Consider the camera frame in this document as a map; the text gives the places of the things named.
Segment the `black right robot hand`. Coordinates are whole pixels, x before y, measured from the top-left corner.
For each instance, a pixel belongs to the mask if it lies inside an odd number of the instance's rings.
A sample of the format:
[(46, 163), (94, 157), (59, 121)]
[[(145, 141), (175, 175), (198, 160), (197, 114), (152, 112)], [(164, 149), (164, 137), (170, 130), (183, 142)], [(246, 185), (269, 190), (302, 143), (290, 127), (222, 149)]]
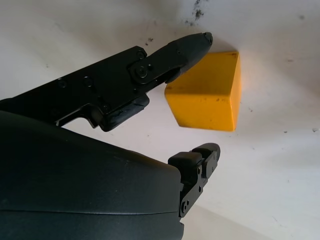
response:
[(147, 93), (198, 63), (210, 32), (151, 55), (135, 46), (0, 102), (3, 240), (180, 240), (183, 218), (217, 167), (202, 144), (168, 163), (64, 129), (83, 118), (109, 132)]

